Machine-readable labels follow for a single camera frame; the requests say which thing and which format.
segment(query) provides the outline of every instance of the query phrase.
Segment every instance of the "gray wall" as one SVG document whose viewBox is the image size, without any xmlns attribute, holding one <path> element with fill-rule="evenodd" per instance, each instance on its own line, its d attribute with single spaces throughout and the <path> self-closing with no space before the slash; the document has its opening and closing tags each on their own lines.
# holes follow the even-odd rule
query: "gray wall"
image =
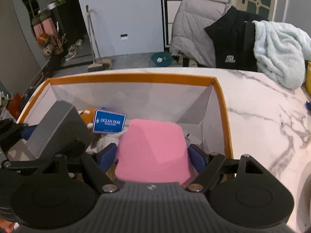
<svg viewBox="0 0 311 233">
<path fill-rule="evenodd" d="M 311 36 L 311 0 L 289 0 L 286 23 L 304 30 Z"/>
<path fill-rule="evenodd" d="M 282 22 L 284 11 L 285 11 L 286 0 L 277 0 L 276 2 L 277 4 L 276 4 L 274 21 Z"/>
<path fill-rule="evenodd" d="M 37 1 L 40 6 L 40 9 L 44 10 L 46 8 L 48 0 L 37 0 Z M 43 48 L 37 43 L 35 36 L 32 33 L 31 29 L 32 26 L 29 19 L 28 11 L 25 5 L 23 4 L 22 0 L 12 0 L 12 2 L 24 37 L 26 38 L 29 48 L 31 49 L 36 61 L 38 62 L 38 65 L 42 68 L 49 61 L 49 59 L 42 54 Z"/>
<path fill-rule="evenodd" d="M 79 2 L 85 22 L 85 5 L 93 10 L 91 17 L 102 56 L 163 51 L 161 0 Z M 128 40 L 121 40 L 124 33 Z"/>
<path fill-rule="evenodd" d="M 12 0 L 0 0 L 0 17 L 0 81 L 9 92 L 22 94 L 40 68 L 21 31 Z"/>
</svg>

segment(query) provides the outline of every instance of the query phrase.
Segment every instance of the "black jacket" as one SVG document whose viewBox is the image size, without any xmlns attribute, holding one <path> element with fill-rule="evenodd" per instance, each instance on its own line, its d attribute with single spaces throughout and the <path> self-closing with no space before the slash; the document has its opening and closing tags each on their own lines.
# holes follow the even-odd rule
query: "black jacket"
<svg viewBox="0 0 311 233">
<path fill-rule="evenodd" d="M 214 42 L 217 68 L 257 72 L 257 61 L 253 53 L 254 20 L 266 19 L 232 6 L 224 16 L 204 29 Z"/>
</svg>

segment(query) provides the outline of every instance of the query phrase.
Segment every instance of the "blue gripper pad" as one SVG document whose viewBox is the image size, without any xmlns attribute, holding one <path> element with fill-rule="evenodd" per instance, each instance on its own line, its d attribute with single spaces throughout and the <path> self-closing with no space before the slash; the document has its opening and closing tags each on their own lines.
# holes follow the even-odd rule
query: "blue gripper pad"
<svg viewBox="0 0 311 233">
<path fill-rule="evenodd" d="M 113 164 L 116 152 L 117 145 L 111 143 L 96 155 L 98 166 L 104 173 L 106 173 Z"/>
<path fill-rule="evenodd" d="M 32 125 L 25 128 L 25 130 L 21 133 L 21 139 L 25 139 L 28 141 L 32 133 L 35 131 L 38 125 Z"/>
<path fill-rule="evenodd" d="M 198 173 L 201 173 L 209 162 L 208 155 L 195 144 L 188 147 L 191 163 Z"/>
</svg>

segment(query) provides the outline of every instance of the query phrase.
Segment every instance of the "shoe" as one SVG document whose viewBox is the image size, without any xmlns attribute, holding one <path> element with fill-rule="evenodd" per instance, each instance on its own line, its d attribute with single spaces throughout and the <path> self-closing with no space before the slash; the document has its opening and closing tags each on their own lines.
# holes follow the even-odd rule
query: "shoe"
<svg viewBox="0 0 311 233">
<path fill-rule="evenodd" d="M 81 46 L 83 44 L 83 40 L 82 39 L 78 39 L 76 42 L 75 42 L 75 46 Z"/>
<path fill-rule="evenodd" d="M 77 52 L 76 51 L 74 51 L 74 52 L 68 52 L 68 54 L 66 55 L 66 57 L 65 57 L 65 60 L 66 61 L 68 61 L 68 60 L 71 60 L 71 59 L 73 59 L 75 56 L 77 56 Z"/>
<path fill-rule="evenodd" d="M 78 48 L 73 44 L 68 48 L 68 52 L 75 52 Z"/>
</svg>

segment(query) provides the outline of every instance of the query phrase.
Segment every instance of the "light blue blanket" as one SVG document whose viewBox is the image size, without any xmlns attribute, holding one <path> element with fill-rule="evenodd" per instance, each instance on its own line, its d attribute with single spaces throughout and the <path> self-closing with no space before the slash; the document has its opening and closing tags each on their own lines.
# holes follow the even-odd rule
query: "light blue blanket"
<svg viewBox="0 0 311 233">
<path fill-rule="evenodd" d="M 311 60 L 311 39 L 288 23 L 253 21 L 256 27 L 254 55 L 259 71 L 288 89 L 305 79 L 305 60 Z"/>
</svg>

